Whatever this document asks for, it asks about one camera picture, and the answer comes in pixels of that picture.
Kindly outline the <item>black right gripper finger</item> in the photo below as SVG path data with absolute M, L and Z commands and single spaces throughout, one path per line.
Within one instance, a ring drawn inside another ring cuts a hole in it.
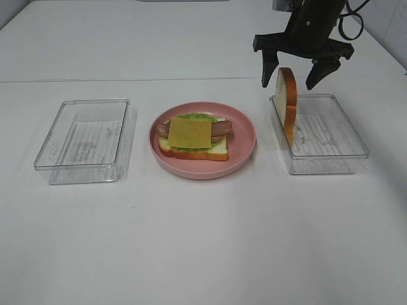
M 273 50 L 263 50 L 262 61 L 263 72 L 261 77 L 261 85 L 263 88 L 266 88 L 275 68 L 279 65 L 277 52 Z
M 312 60 L 313 66 L 305 82 L 308 90 L 313 89 L 321 80 L 337 71 L 341 64 L 338 58 L 318 58 Z

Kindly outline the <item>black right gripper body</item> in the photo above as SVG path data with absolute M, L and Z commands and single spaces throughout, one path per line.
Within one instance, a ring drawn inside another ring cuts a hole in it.
M 330 39 L 345 1 L 295 1 L 284 32 L 256 34 L 254 51 L 273 50 L 302 58 L 318 59 L 352 56 L 350 43 Z

